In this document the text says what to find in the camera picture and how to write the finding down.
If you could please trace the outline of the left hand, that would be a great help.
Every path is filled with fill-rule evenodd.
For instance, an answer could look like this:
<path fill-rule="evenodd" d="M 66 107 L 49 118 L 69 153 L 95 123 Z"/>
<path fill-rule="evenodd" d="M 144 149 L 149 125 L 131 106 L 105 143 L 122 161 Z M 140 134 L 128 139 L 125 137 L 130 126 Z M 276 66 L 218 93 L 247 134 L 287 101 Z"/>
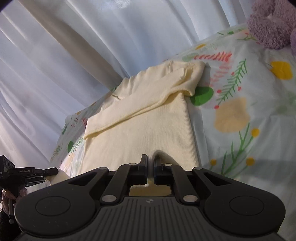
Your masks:
<path fill-rule="evenodd" d="M 18 194 L 15 196 L 8 189 L 1 192 L 1 224 L 10 224 L 11 220 L 15 220 L 15 206 L 28 193 L 26 187 L 21 186 Z"/>

